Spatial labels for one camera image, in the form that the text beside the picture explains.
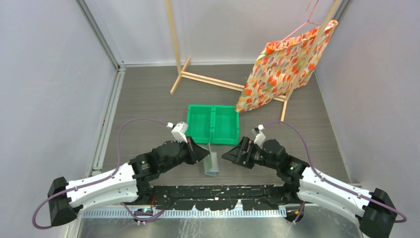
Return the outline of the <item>sage green card holder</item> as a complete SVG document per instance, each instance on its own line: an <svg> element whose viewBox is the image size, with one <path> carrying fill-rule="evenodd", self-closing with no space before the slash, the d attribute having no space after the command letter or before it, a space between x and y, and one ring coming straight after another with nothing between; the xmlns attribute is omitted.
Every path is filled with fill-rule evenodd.
<svg viewBox="0 0 420 238"><path fill-rule="evenodd" d="M207 176L216 177L219 174L217 152L212 151L211 144L208 143L209 154L203 159L204 173Z"/></svg>

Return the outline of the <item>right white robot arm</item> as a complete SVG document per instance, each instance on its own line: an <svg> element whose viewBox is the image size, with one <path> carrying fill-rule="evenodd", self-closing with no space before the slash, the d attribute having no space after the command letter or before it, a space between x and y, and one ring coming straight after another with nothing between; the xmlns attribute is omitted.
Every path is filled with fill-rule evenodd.
<svg viewBox="0 0 420 238"><path fill-rule="evenodd" d="M249 169L254 165L274 169L284 182L280 198L288 203L308 202L324 207L359 226L370 238L387 238L391 234L397 214L389 210L394 204L385 191L376 188L371 192L314 172L275 139L258 146L243 137L222 158Z"/></svg>

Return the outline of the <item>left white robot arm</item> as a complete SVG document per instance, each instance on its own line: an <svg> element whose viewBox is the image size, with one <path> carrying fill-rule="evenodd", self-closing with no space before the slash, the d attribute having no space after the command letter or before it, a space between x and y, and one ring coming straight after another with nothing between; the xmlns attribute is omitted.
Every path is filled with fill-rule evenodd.
<svg viewBox="0 0 420 238"><path fill-rule="evenodd" d="M147 205L153 196L150 181L182 163L194 165L209 154L188 136L185 142L166 141L118 170L80 180L56 178L48 192L51 226L68 224L84 212L111 204Z"/></svg>

